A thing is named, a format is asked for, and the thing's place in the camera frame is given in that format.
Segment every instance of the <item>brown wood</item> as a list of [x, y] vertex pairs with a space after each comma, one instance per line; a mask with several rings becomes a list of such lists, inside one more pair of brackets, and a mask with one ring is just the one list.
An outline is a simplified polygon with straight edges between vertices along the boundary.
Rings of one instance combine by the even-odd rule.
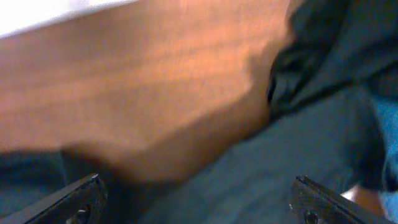
[[266, 124], [288, 3], [145, 0], [1, 39], [2, 150], [186, 178]]

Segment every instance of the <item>wooden table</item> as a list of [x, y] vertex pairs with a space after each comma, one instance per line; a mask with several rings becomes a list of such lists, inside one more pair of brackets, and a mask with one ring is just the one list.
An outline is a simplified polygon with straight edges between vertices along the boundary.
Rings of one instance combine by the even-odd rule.
[[143, 0], [1, 39], [1, 150], [186, 178], [266, 124], [288, 3]]

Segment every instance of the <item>blue fabric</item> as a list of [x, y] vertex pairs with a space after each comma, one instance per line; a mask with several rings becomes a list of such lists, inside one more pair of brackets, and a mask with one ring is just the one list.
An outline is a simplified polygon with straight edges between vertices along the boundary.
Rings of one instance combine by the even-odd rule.
[[[398, 103], [377, 99], [377, 113], [387, 147], [387, 161], [391, 171], [398, 174]], [[384, 212], [388, 219], [398, 223], [398, 193], [379, 194]]]

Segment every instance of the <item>white surface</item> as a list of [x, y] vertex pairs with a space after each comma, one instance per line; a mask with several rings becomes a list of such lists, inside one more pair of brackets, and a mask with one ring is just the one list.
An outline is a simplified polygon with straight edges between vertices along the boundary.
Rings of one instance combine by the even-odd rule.
[[137, 0], [2, 0], [0, 37]]

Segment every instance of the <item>dark garment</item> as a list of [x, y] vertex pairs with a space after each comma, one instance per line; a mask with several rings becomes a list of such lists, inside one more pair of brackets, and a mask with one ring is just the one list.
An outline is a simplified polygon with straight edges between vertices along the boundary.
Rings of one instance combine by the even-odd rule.
[[[391, 169], [373, 95], [398, 98], [398, 2], [309, 0], [290, 23], [297, 39], [272, 67], [271, 124], [158, 199], [137, 223], [294, 223], [289, 193], [297, 175], [338, 193], [358, 183], [394, 190], [392, 174], [383, 173]], [[135, 199], [114, 200], [107, 214], [119, 220], [110, 223], [130, 223], [137, 207]]]

